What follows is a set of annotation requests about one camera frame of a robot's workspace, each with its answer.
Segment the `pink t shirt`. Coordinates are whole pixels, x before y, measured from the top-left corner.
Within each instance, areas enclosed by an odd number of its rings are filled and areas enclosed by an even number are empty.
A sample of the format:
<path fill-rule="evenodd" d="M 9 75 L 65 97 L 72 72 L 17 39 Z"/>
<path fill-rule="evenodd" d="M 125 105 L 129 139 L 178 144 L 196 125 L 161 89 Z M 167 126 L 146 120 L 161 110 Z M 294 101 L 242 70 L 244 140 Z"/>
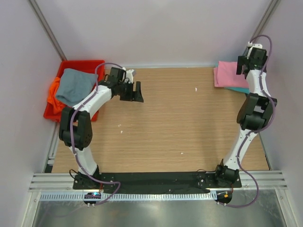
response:
<path fill-rule="evenodd" d="M 237 75 L 236 61 L 218 61 L 217 66 L 213 68 L 215 87 L 240 87 L 249 88 L 249 85 L 243 74 Z"/>

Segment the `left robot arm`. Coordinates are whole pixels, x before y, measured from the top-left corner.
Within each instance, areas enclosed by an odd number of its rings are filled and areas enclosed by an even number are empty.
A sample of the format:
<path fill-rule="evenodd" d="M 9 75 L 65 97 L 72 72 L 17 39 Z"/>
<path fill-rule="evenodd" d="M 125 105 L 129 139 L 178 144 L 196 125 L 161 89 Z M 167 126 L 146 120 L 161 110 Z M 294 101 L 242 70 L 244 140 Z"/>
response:
<path fill-rule="evenodd" d="M 97 189 L 103 184 L 89 147 L 93 137 L 92 117 L 115 96 L 121 101 L 143 102 L 141 83 L 135 82 L 134 76 L 135 70 L 112 67 L 87 97 L 73 107 L 63 109 L 59 139 L 71 150 L 78 165 L 73 177 L 74 189 Z"/>

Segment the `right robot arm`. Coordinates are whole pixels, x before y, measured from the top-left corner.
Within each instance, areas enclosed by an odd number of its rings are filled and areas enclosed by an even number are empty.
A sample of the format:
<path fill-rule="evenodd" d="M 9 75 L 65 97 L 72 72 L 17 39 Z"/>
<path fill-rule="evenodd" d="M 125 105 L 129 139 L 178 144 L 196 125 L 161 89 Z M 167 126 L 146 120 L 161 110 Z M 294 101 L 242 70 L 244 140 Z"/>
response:
<path fill-rule="evenodd" d="M 267 51 L 261 44 L 250 43 L 237 60 L 236 74 L 248 82 L 250 93 L 240 108 L 237 140 L 228 155 L 216 167 L 213 181 L 218 187 L 230 187 L 239 179 L 241 162 L 256 135 L 269 126 L 277 100 L 270 96 L 266 85 Z"/>

